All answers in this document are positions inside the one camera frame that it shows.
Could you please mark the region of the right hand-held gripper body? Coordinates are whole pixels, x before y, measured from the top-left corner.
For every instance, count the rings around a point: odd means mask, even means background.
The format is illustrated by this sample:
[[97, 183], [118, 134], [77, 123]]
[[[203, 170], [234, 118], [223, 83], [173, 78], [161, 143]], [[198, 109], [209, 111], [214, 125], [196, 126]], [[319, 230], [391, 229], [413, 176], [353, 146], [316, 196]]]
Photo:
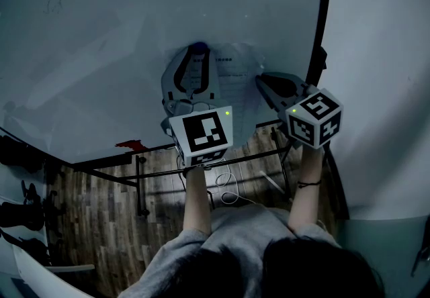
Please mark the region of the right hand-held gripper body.
[[292, 141], [318, 149], [339, 133], [343, 105], [326, 89], [282, 84], [277, 94], [280, 129]]

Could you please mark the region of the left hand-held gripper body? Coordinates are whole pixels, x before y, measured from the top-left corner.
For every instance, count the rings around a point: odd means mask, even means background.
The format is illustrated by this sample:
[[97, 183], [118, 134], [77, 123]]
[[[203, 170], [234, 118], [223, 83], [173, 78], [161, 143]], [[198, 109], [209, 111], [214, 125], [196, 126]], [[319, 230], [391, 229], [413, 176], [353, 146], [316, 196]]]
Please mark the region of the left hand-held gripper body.
[[167, 117], [161, 122], [171, 136], [186, 167], [221, 159], [233, 145], [232, 106], [187, 99], [164, 103]]

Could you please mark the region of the white printed paper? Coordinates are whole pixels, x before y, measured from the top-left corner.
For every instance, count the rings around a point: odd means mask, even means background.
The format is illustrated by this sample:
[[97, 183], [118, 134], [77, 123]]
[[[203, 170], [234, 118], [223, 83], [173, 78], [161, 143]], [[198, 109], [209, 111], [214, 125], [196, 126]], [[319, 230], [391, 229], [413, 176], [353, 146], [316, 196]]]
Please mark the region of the white printed paper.
[[194, 97], [198, 86], [196, 55], [193, 54], [182, 83], [187, 85], [187, 100], [207, 101], [221, 106], [220, 101], [232, 106], [233, 146], [244, 145], [253, 135], [258, 119], [261, 95], [255, 77], [263, 72], [264, 57], [246, 43], [223, 43], [208, 45], [216, 58], [220, 98], [199, 100]]

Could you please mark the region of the large white whiteboard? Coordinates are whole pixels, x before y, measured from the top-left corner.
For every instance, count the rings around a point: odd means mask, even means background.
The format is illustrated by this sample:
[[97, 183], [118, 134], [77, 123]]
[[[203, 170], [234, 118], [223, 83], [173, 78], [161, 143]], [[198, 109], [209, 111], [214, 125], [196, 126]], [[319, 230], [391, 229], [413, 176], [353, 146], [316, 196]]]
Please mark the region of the large white whiteboard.
[[195, 42], [305, 78], [328, 0], [0, 0], [0, 128], [63, 161], [168, 144], [161, 77]]

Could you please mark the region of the person's right forearm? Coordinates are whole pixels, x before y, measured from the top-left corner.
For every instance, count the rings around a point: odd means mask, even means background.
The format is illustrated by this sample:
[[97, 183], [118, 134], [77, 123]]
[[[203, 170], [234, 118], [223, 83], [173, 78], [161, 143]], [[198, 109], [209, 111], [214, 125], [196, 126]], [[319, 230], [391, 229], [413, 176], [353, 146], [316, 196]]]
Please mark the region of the person's right forearm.
[[[303, 145], [298, 181], [303, 183], [321, 181], [322, 169], [323, 151]], [[293, 232], [297, 232], [301, 227], [308, 224], [317, 223], [319, 190], [320, 185], [303, 189], [299, 189], [296, 185], [288, 219], [288, 227]]]

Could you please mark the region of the person's left forearm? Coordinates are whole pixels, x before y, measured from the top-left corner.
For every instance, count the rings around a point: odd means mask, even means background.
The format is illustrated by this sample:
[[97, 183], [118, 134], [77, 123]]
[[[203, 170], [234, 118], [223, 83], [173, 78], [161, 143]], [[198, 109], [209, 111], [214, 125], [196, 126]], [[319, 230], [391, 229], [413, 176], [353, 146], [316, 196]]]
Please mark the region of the person's left forearm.
[[185, 177], [184, 230], [198, 230], [209, 236], [212, 233], [209, 198], [204, 168], [196, 166]]

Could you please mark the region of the red board eraser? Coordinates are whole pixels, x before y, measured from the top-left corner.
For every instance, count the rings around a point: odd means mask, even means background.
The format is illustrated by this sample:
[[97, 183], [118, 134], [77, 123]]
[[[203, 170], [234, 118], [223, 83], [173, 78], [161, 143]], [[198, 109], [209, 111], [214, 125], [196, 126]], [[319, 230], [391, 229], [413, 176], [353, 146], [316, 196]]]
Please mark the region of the red board eraser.
[[144, 152], [148, 150], [146, 146], [142, 145], [141, 140], [127, 140], [125, 142], [117, 143], [115, 147], [129, 152]]

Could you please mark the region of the white stick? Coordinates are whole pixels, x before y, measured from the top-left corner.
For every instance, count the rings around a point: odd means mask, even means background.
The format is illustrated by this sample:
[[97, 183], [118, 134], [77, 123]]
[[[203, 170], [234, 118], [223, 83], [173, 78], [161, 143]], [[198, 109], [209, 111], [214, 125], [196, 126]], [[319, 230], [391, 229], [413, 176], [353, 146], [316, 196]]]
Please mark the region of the white stick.
[[282, 195], [285, 195], [285, 191], [271, 178], [271, 177], [269, 177], [265, 172], [263, 172], [262, 170], [260, 170], [259, 171], [260, 172], [260, 174], [262, 175], [262, 176], [264, 176], [264, 178], [266, 178], [268, 181], [269, 181], [269, 183], [273, 186], [273, 187], [275, 187]]

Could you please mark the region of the person's grey shirt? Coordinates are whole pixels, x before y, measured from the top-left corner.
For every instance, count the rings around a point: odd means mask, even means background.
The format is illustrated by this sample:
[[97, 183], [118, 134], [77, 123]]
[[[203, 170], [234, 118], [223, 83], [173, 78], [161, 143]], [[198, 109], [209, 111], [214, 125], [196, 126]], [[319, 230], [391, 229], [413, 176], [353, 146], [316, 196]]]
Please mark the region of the person's grey shirt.
[[262, 205], [225, 207], [212, 213], [212, 233], [207, 236], [197, 230], [183, 230], [156, 253], [141, 278], [120, 293], [118, 298], [155, 298], [169, 280], [180, 260], [196, 255], [200, 250], [231, 251], [240, 262], [241, 286], [244, 298], [263, 298], [263, 253], [271, 242], [286, 239], [314, 240], [337, 249], [329, 233], [316, 224], [302, 226], [293, 233], [287, 228], [288, 211]]

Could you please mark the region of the frosted glass door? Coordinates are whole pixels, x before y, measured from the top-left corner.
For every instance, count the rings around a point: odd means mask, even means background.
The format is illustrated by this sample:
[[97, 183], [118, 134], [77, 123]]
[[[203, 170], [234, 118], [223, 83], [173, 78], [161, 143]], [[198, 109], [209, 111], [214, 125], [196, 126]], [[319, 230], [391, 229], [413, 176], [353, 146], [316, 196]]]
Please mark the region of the frosted glass door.
[[430, 261], [411, 277], [417, 252], [430, 246], [430, 215], [391, 220], [345, 220], [338, 243], [359, 252], [382, 278], [387, 298], [430, 298]]

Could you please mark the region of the black office chair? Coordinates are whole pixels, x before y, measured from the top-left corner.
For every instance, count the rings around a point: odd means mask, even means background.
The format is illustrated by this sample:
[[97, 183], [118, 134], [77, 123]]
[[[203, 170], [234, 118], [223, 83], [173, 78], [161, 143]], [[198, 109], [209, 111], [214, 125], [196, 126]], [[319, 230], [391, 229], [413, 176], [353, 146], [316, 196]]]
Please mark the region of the black office chair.
[[44, 157], [24, 143], [9, 136], [0, 136], [0, 163], [6, 166], [20, 166], [29, 173], [35, 173], [42, 169]]
[[5, 233], [0, 229], [0, 237], [3, 237], [6, 242], [21, 248], [26, 251], [32, 258], [43, 266], [50, 266], [50, 255], [48, 254], [48, 247], [43, 242], [36, 238], [24, 240], [22, 238], [14, 238], [13, 236]]
[[21, 205], [9, 202], [0, 204], [0, 228], [24, 226], [32, 231], [40, 231], [46, 226], [61, 237], [57, 217], [65, 214], [67, 208], [64, 203], [60, 208], [54, 204], [57, 192], [51, 191], [47, 198], [41, 200], [33, 183], [26, 187], [22, 181], [21, 188], [24, 195], [24, 202]]

